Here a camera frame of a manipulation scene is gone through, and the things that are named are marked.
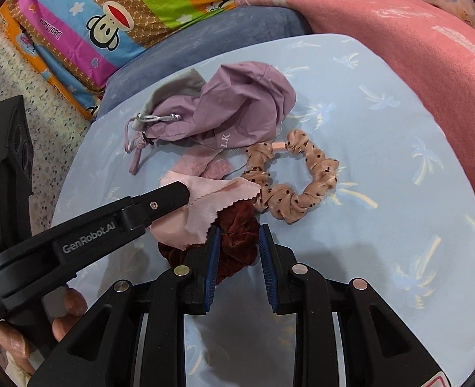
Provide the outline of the person's left hand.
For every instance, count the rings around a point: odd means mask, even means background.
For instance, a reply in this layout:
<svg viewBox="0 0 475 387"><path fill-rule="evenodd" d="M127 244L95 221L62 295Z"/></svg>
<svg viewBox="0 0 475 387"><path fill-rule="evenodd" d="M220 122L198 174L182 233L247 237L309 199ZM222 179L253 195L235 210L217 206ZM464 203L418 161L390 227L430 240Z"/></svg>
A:
<svg viewBox="0 0 475 387"><path fill-rule="evenodd" d="M36 371L31 355L39 350L47 355L87 311L86 301L77 290L60 288L57 292L63 294L64 316L52 321L44 303L32 300L29 309L19 310L8 321L0 321L0 344L8 358L6 372L17 385L25 386Z"/></svg>

